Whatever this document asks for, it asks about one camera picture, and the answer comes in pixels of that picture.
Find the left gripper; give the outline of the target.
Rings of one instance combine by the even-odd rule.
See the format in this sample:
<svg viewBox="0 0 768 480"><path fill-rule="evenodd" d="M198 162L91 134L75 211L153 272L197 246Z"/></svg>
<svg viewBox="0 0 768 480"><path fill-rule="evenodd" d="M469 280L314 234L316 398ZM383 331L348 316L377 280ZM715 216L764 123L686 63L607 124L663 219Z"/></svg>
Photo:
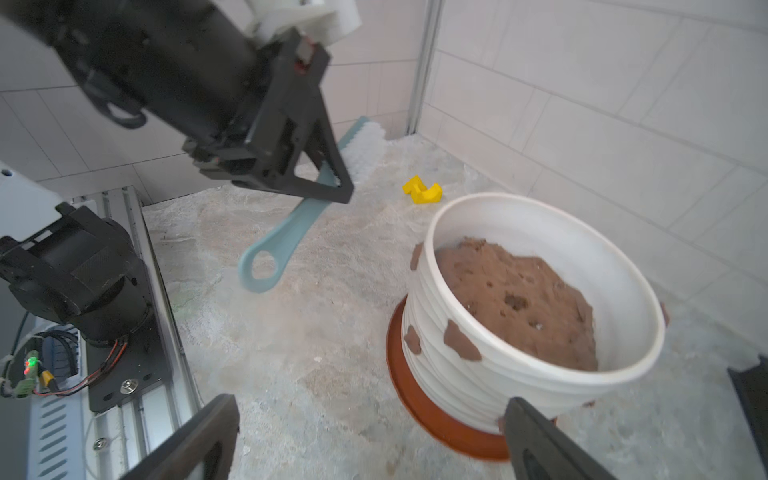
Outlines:
<svg viewBox="0 0 768 480"><path fill-rule="evenodd" d="M265 192L346 204L354 185L335 143L320 83L330 55L291 29L257 51L257 77L234 117L183 150L204 176Z"/></svg>

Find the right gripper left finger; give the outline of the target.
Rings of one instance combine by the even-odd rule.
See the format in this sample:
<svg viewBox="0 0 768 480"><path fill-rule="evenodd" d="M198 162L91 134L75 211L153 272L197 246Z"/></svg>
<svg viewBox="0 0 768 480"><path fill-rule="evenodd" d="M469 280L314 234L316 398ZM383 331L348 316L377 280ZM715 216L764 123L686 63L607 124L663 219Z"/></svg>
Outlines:
<svg viewBox="0 0 768 480"><path fill-rule="evenodd" d="M228 479L239 423L235 396L220 394L123 479L188 479L198 467L202 479Z"/></svg>

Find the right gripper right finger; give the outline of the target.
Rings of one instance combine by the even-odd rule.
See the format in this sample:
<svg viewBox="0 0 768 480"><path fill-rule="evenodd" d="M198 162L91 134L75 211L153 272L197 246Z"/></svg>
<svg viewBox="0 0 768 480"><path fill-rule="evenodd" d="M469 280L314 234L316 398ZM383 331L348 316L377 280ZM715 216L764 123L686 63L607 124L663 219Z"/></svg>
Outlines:
<svg viewBox="0 0 768 480"><path fill-rule="evenodd" d="M502 425L517 479L615 479L521 397L508 402Z"/></svg>

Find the white ceramic pot with soil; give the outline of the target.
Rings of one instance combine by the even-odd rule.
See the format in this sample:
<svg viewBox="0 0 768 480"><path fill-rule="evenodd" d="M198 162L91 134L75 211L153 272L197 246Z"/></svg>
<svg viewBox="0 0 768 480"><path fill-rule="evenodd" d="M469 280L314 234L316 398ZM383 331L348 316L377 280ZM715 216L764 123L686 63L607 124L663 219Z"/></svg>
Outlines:
<svg viewBox="0 0 768 480"><path fill-rule="evenodd" d="M431 220L400 342L439 410L497 435L513 398L553 419L638 381L666 328L649 282L604 235L541 201L479 193Z"/></svg>

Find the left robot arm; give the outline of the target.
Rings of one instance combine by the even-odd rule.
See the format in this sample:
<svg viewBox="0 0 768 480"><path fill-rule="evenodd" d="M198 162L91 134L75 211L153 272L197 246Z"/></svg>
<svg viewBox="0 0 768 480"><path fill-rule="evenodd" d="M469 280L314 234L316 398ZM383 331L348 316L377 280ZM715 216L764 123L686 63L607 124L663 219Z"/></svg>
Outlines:
<svg viewBox="0 0 768 480"><path fill-rule="evenodd" d="M351 199L320 89L330 56L297 27L258 44L210 1L5 1L1 14L53 48L104 117L135 130L156 116L183 134L204 176ZM24 242L2 239L12 294L93 344L141 329L153 308L128 235L85 207L61 203L57 212Z"/></svg>

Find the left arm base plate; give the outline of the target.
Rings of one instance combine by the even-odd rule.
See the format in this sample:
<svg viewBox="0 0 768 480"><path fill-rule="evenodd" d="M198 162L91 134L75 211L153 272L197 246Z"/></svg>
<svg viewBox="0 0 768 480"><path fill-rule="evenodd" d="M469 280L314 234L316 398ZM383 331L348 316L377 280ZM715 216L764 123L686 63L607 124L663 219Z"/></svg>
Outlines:
<svg viewBox="0 0 768 480"><path fill-rule="evenodd" d="M174 318L157 265L147 262L154 317L130 336L117 365L87 389L89 410L104 413L180 377L181 357Z"/></svg>

